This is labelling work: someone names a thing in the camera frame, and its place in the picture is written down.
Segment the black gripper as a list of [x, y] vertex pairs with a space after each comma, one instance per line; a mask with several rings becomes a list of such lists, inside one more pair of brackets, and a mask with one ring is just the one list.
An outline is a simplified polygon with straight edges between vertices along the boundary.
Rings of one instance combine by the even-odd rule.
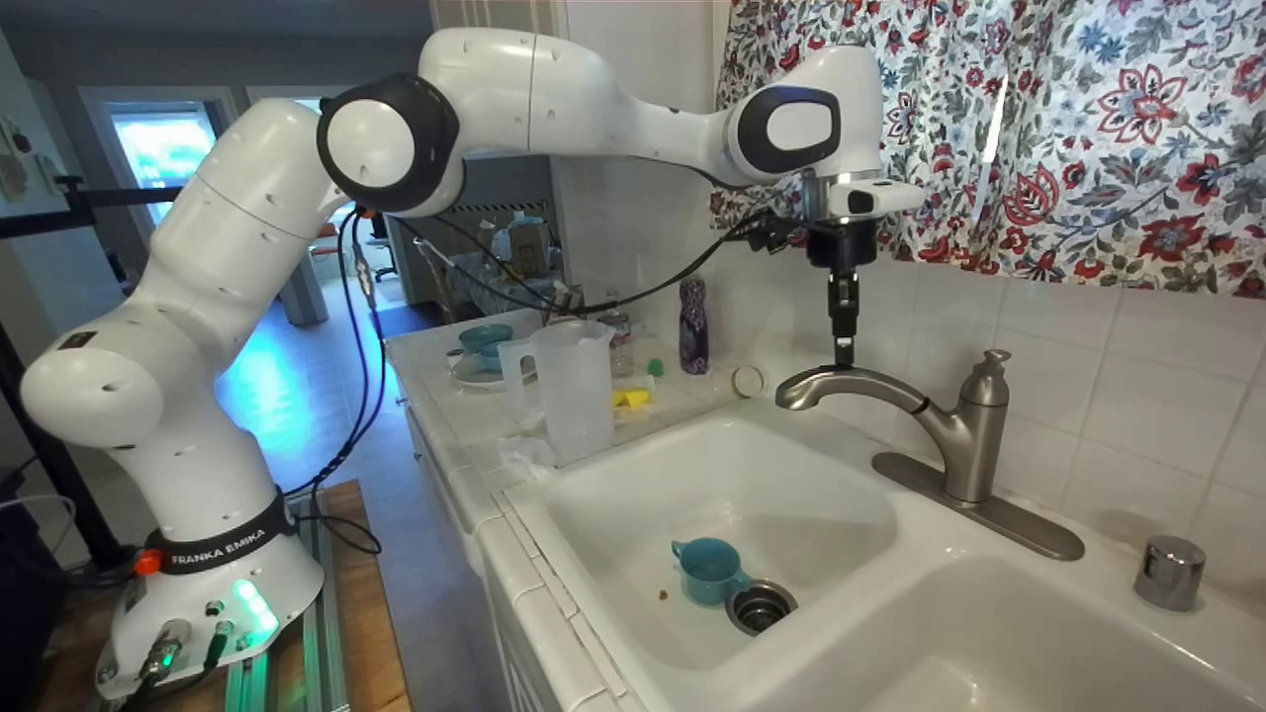
[[873, 263], [880, 227], [851, 220], [827, 227], [819, 220], [807, 239], [807, 263], [827, 270], [827, 318], [832, 318], [832, 347], [834, 364], [855, 364], [855, 335], [857, 335], [857, 270]]

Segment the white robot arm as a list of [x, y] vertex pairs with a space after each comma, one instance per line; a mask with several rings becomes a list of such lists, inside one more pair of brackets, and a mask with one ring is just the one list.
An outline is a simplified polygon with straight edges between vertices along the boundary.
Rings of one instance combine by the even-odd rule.
[[323, 107], [252, 103], [153, 227], [136, 292], [52, 339], [20, 377], [24, 410], [114, 459], [153, 531], [96, 659], [96, 696], [131, 703], [252, 659], [323, 590], [259, 437], [215, 380], [336, 214], [430, 219], [476, 154], [646, 157], [717, 186], [827, 181], [827, 219], [905, 207], [882, 179], [880, 59], [827, 45], [724, 110], [625, 90], [563, 37], [445, 26], [419, 65]]

